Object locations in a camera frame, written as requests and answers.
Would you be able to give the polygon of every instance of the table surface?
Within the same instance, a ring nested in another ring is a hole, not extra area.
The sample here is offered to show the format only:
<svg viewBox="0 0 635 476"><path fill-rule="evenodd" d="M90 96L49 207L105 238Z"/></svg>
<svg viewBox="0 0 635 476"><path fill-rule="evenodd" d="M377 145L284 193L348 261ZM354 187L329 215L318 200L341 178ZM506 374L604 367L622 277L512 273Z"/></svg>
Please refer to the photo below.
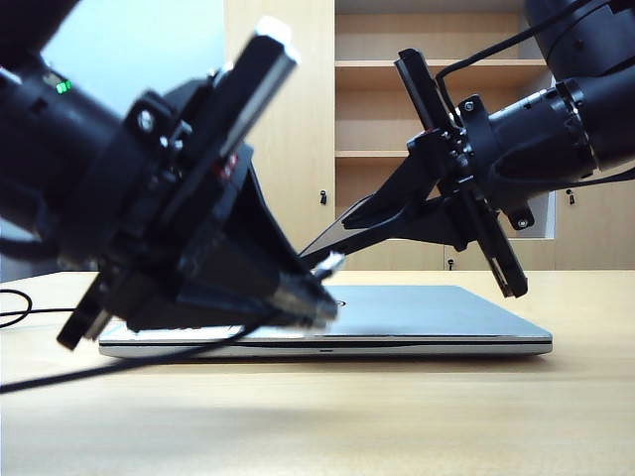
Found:
<svg viewBox="0 0 635 476"><path fill-rule="evenodd" d="M331 284L459 285L549 329L528 358L192 363L0 399L2 475L635 474L635 272L342 272ZM75 305L91 273L3 285ZM17 302L0 301L3 310ZM107 362L64 314L4 329L3 382Z"/></svg>

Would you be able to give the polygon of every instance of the black cable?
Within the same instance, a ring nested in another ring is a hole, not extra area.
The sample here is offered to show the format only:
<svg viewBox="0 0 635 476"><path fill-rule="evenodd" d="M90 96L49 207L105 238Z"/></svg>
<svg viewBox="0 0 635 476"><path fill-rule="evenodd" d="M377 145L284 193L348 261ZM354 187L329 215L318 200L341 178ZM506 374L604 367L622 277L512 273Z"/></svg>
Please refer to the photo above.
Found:
<svg viewBox="0 0 635 476"><path fill-rule="evenodd" d="M182 359L192 357L201 352L209 352L212 350L220 349L232 342L242 339L243 337L251 334L256 329L269 322L277 312L271 313L266 317L259 319L258 321L245 325L240 332L235 333L231 337L226 339L209 342L199 345L197 347L186 349L174 354L159 355L153 357L140 357L134 359L121 360L115 364L104 365L101 367L93 367L91 369L79 370L76 372L68 372L65 374L52 375L51 377L42 377L33 380L25 380L22 382L15 382L13 384L0 385L0 395L10 394L13 392L20 392L22 390L36 389L39 387L45 387L48 385L62 384L65 382L72 382L74 380L87 379L90 377L98 377L102 375L114 374L117 372L125 372L128 370L139 369L142 367L148 367L152 365L162 365L176 363Z"/></svg>
<svg viewBox="0 0 635 476"><path fill-rule="evenodd" d="M507 40L497 43L496 45L492 45L491 47L481 50L480 52L475 53L471 57L462 59L461 61L454 62L450 64L449 66L446 66L445 68L443 68L441 71L439 71L437 75L435 76L435 80L437 81L437 85L439 86L439 91L444 100L445 106L447 107L447 110L450 113L452 113L453 116L455 116L455 120L457 124L459 126L462 125L460 119L457 117L456 114L454 114L455 107L454 107L454 104L452 103L452 99L449 96L449 93L447 92L447 86L445 85L444 77L446 77L451 72L457 71L459 69L463 69L464 67L468 67L477 61L484 60L485 58L491 57L492 55L500 53L503 50L507 50L508 48L511 48L514 45L518 45L519 43L534 37L535 35L539 34L543 30L556 24L562 18L566 17L567 15L570 15L575 10L583 7L587 3L590 3L591 1L593 0L575 0L573 3L570 3L567 7L562 9L560 12L556 13L555 15L548 18L547 20L544 20L538 25L528 28L527 30L522 31L514 35L513 37L508 38Z"/></svg>
<svg viewBox="0 0 635 476"><path fill-rule="evenodd" d="M33 310L33 300L26 293L23 293L18 290L0 290L0 293L5 295L16 295L16 296L19 296L20 298L23 298L27 302L27 308L25 310L2 312L0 314L0 317L6 317L8 315L18 315L18 318L13 319L9 322L3 322L2 324L0 324L0 329L4 327L9 327L10 325L13 325L13 324L17 324L22 319L24 319L27 315L29 315L31 311Z"/></svg>
<svg viewBox="0 0 635 476"><path fill-rule="evenodd" d="M3 322L0 324L0 329L9 327L10 325L17 324L24 318L26 318L29 314L40 314L45 312L73 312L74 307L50 307L47 309L33 309L33 300L29 295L23 293L18 290L0 290L0 293L6 295L16 295L20 298L23 298L27 302L27 308L25 310L12 310L8 312L0 312L0 317L8 317L10 315L17 315L16 319L10 320L9 322Z"/></svg>

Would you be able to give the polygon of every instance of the laptop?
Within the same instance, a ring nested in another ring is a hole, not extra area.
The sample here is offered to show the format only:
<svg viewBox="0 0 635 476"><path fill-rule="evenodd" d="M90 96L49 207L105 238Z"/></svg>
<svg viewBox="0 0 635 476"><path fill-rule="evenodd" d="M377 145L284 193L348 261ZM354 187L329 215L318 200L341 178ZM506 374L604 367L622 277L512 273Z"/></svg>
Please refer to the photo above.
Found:
<svg viewBox="0 0 635 476"><path fill-rule="evenodd" d="M455 286L329 286L340 306L320 334L262 327L204 358L425 357L551 352L547 330ZM111 324L99 351L113 357L174 353L229 337L240 326L132 332Z"/></svg>

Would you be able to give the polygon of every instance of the white wall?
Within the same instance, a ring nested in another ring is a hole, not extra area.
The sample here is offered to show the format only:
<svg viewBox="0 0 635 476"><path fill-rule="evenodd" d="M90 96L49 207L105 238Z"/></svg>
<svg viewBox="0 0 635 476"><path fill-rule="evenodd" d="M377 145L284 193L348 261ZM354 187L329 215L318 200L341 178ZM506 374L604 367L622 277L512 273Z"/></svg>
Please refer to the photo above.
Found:
<svg viewBox="0 0 635 476"><path fill-rule="evenodd" d="M145 89L164 93L224 63L222 5L222 0L82 0L43 56L123 116ZM29 238L1 221L0 235ZM0 258L0 282L54 267Z"/></svg>

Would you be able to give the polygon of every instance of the black robotic arm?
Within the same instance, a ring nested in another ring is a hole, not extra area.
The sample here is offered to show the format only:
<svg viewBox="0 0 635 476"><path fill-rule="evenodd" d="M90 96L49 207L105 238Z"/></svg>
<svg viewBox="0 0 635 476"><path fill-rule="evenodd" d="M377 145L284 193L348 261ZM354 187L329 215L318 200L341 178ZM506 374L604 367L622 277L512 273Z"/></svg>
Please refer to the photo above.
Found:
<svg viewBox="0 0 635 476"><path fill-rule="evenodd" d="M335 302L269 213L243 143L296 65L284 26L261 22L233 68L147 91L120 118L40 56L75 3L0 0L0 215L39 238L0 252L99 269L60 343L112 315L133 330L324 327Z"/></svg>
<svg viewBox="0 0 635 476"><path fill-rule="evenodd" d="M424 126L409 157L354 204L301 256L349 254L391 237L452 245L477 241L505 296L527 280L499 223L534 224L528 199L561 188L635 179L635 169L598 180L595 171L635 155L635 2L526 0L532 29L432 78L415 50L396 67ZM451 103L443 78L538 33L557 84L489 114L477 95ZM429 198L434 187L440 197Z"/></svg>

